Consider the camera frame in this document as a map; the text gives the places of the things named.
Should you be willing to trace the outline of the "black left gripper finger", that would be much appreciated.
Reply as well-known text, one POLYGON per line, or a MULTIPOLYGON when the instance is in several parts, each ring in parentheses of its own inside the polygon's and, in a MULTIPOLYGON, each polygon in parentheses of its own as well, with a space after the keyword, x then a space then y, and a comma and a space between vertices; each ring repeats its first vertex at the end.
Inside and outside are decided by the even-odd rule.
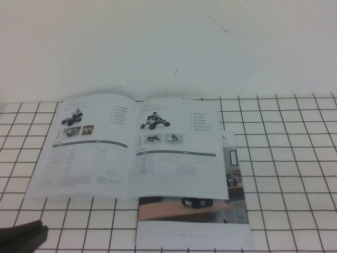
POLYGON ((41 220, 32 221, 18 226, 1 228, 1 236, 18 236, 24 233, 27 233, 33 229, 39 228, 42 226, 41 220))
POLYGON ((48 226, 43 225, 18 236, 1 236, 1 252, 35 252, 48 237, 48 226))

